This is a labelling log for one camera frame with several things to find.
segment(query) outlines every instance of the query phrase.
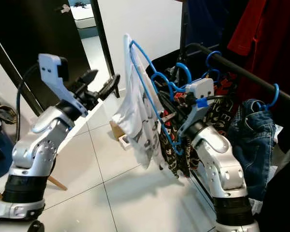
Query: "wooden leg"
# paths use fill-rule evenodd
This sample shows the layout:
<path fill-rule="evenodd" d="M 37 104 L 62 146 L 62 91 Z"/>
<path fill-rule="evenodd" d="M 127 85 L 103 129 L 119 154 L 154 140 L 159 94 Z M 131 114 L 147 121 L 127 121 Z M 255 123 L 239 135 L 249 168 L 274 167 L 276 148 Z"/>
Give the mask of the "wooden leg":
<path fill-rule="evenodd" d="M 48 180 L 50 182 L 52 182 L 54 185 L 58 186 L 59 188 L 61 188 L 62 190 L 66 191 L 68 188 L 65 187 L 62 183 L 60 183 L 59 181 L 57 181 L 55 178 L 53 178 L 52 176 L 48 177 Z"/>

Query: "white wall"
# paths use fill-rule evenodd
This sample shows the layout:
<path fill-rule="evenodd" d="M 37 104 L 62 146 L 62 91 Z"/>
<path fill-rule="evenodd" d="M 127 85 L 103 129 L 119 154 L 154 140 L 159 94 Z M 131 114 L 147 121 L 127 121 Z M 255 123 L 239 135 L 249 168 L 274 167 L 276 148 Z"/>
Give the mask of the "white wall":
<path fill-rule="evenodd" d="M 121 75 L 119 89 L 125 88 L 125 33 L 150 59 L 179 49 L 182 3 L 175 0 L 98 0 L 98 3 L 114 71 Z"/>
<path fill-rule="evenodd" d="M 0 102 L 1 104 L 8 105 L 16 109 L 16 94 L 17 88 L 0 65 Z M 21 135 L 24 135 L 30 129 L 30 124 L 37 117 L 24 100 L 23 97 L 20 99 L 20 112 L 21 112 Z M 7 133 L 12 135 L 15 133 L 15 125 L 6 127 Z"/>

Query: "blue denim jeans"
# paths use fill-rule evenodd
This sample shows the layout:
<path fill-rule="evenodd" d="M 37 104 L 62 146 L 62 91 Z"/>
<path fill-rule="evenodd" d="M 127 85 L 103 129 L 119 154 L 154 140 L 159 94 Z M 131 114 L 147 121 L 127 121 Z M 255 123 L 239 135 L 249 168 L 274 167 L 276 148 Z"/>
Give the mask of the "blue denim jeans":
<path fill-rule="evenodd" d="M 229 127 L 227 137 L 240 162 L 250 198 L 262 201 L 271 164 L 275 123 L 270 111 L 258 111 L 256 99 L 243 102 Z"/>

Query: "dark blue clothing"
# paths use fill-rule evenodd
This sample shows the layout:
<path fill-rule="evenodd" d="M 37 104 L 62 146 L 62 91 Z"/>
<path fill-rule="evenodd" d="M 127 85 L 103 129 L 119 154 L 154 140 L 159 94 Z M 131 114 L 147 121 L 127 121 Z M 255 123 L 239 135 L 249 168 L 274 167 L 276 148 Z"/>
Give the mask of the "dark blue clothing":
<path fill-rule="evenodd" d="M 258 101 L 250 99 L 240 105 L 227 137 L 233 146 L 235 158 L 244 170 L 249 197 L 262 201 L 276 128 L 270 111 L 258 111 Z"/>
<path fill-rule="evenodd" d="M 220 43 L 230 0 L 188 0 L 186 43 L 213 46 Z"/>

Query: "black door frame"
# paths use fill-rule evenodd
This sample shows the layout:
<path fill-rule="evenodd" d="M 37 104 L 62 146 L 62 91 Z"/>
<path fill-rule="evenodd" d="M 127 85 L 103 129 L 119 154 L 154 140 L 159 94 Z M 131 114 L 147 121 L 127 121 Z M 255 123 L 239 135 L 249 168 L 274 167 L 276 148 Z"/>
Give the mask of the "black door frame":
<path fill-rule="evenodd" d="M 98 30 L 100 42 L 102 45 L 102 50 L 104 53 L 104 58 L 107 65 L 108 72 L 110 75 L 114 75 L 115 72 L 114 72 L 111 55 L 110 55 L 110 51 L 109 51 L 106 36 L 105 36 L 105 31 L 104 31 L 104 27 L 102 23 L 102 17 L 101 17 L 99 5 L 98 5 L 98 0 L 91 0 L 91 7 L 92 7 L 92 11 L 95 17 L 97 30 Z M 8 76 L 10 77 L 11 81 L 17 87 L 19 83 L 22 81 L 22 77 L 18 73 L 17 69 L 13 65 L 12 61 L 6 54 L 1 44 L 0 44 L 0 64 L 3 67 L 3 69 L 6 71 Z M 116 97 L 119 98 L 118 87 L 116 87 L 115 89 L 115 95 Z M 43 109 L 38 103 L 37 99 L 34 97 L 32 92 L 26 85 L 23 86 L 22 96 L 24 97 L 28 105 L 31 107 L 31 109 L 37 116 L 39 116 L 43 112 Z"/>

